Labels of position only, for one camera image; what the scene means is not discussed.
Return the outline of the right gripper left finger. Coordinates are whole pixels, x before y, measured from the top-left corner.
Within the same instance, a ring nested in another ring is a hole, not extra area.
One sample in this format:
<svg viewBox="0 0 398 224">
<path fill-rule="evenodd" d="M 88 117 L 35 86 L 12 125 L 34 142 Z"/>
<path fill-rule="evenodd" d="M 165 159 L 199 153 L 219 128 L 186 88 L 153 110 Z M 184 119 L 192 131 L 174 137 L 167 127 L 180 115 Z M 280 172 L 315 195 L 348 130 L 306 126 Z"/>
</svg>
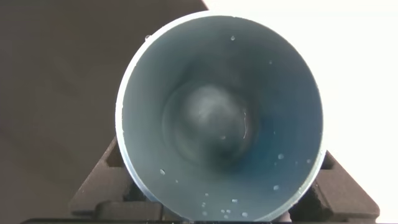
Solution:
<svg viewBox="0 0 398 224">
<path fill-rule="evenodd" d="M 127 171 L 114 138 L 69 203 L 76 217 L 161 218 L 162 206 L 150 202 Z"/>
</svg>

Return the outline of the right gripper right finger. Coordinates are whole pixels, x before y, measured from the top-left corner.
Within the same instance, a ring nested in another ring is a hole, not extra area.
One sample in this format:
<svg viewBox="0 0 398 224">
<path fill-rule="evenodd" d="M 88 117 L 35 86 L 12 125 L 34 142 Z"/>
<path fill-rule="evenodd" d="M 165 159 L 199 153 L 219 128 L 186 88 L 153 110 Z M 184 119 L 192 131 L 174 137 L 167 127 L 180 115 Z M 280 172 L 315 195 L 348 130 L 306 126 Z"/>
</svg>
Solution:
<svg viewBox="0 0 398 224">
<path fill-rule="evenodd" d="M 289 215 L 293 222 L 374 222 L 380 209 L 328 152 L 312 186 Z"/>
</svg>

